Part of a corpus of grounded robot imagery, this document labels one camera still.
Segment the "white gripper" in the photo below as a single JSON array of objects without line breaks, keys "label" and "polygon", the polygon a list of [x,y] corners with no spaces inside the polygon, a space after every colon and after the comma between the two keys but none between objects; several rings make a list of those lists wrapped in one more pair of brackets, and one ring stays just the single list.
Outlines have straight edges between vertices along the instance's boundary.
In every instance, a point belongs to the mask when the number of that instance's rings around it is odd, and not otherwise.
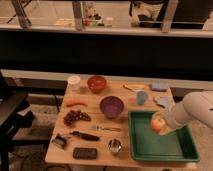
[{"label": "white gripper", "polygon": [[182,125],[174,120],[170,112],[158,112],[156,118],[163,122],[159,135],[166,135],[182,128]]}]

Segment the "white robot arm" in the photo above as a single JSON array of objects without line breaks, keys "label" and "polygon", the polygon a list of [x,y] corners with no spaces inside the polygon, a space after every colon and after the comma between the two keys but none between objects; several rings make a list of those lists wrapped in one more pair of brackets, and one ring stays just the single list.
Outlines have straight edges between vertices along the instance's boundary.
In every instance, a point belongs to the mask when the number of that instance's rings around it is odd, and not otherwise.
[{"label": "white robot arm", "polygon": [[198,120],[213,129],[213,91],[191,92],[163,113],[165,126],[160,135],[166,135],[183,128],[189,122]]}]

